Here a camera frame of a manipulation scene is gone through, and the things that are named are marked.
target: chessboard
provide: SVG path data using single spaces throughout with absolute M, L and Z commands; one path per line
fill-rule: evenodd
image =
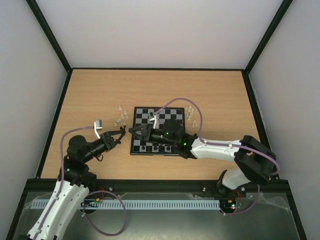
M 141 124 L 152 124 L 149 121 L 148 113 L 155 113 L 160 107 L 136 106 L 133 115 L 133 127 Z M 165 120 L 175 119 L 180 125 L 185 127 L 185 109 L 183 107 L 166 107 L 158 113 L 159 129 L 163 129 Z M 178 156 L 170 146 L 165 144 L 154 144 L 150 142 L 142 142 L 132 136 L 131 139 L 131 155 L 164 155 L 164 156 Z

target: wooden surface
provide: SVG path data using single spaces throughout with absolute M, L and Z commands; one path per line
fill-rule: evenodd
M 42 178 L 56 178 L 60 169 L 61 136 L 75 128 L 93 125 L 102 119 L 103 132 L 113 131 L 124 110 L 132 127 L 135 106 L 161 107 L 173 98 L 194 101 L 201 109 L 204 124 L 202 136 L 212 140 L 238 140 L 244 135 L 258 138 L 258 133 L 240 71 L 164 71 L 164 70 L 85 70 L 73 71 L 61 113 L 43 168 Z M 171 107 L 185 107 L 184 101 Z M 192 120 L 200 123 L 199 113 Z M 186 132 L 197 133 L 186 120 Z M 69 139 L 77 134 L 87 141 L 96 140 L 93 130 L 71 133 L 64 140 L 64 155 Z M 210 180 L 225 169 L 236 166 L 218 159 L 183 159 L 176 156 L 130 155 L 131 134 L 122 144 L 104 154 L 102 162 L 88 162 L 99 179 Z

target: white wall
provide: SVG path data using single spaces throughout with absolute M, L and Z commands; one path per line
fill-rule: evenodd
M 319 12 L 318 0 L 293 1 L 250 74 L 308 239 L 320 234 Z
M 37 0 L 72 67 L 245 68 L 282 0 Z
M 66 72 L 26 1 L 0 1 L 0 239 L 34 178 Z

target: red wire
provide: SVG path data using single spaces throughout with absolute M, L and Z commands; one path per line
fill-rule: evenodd
M 102 193 L 102 201 L 103 201 L 104 199 L 105 199 L 105 193 L 103 192 L 103 193 Z
M 238 197 L 237 197 L 235 200 L 241 199 L 241 202 L 242 202 L 242 204 L 243 204 L 243 203 L 244 203 L 244 200 L 243 200 L 241 194 L 240 194 L 238 191 L 237 191 L 236 193 L 238 194 Z

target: robotic arm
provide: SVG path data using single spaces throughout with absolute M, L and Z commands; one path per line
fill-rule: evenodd
M 30 229 L 27 236 L 21 239 L 31 240 L 61 240 L 65 234 L 70 220 L 79 208 L 81 202 L 97 188 L 97 175 L 89 172 L 86 165 L 88 161 L 96 158 L 102 161 L 103 153 L 109 152 L 126 134 L 126 130 L 120 128 L 117 131 L 107 131 L 99 135 L 96 122 L 94 132 L 97 140 L 87 142 L 82 135 L 73 136 L 68 143 L 67 155 L 64 157 L 64 181 L 62 181 L 62 170 L 58 176 L 53 194 L 43 210 L 40 218 Z
M 167 119 L 163 129 L 159 129 L 157 117 L 151 113 L 149 119 L 153 125 L 142 124 L 129 128 L 128 131 L 141 141 L 172 146 L 173 150 L 185 159 L 213 158 L 235 161 L 238 168 L 223 171 L 219 178 L 217 187 L 220 193 L 226 194 L 249 182 L 259 185 L 268 183 L 274 164 L 259 154 L 248 155 L 250 151 L 235 147 L 247 146 L 275 160 L 276 155 L 254 137 L 246 135 L 243 139 L 234 141 L 200 139 L 196 135 L 187 134 L 185 128 L 174 119 Z

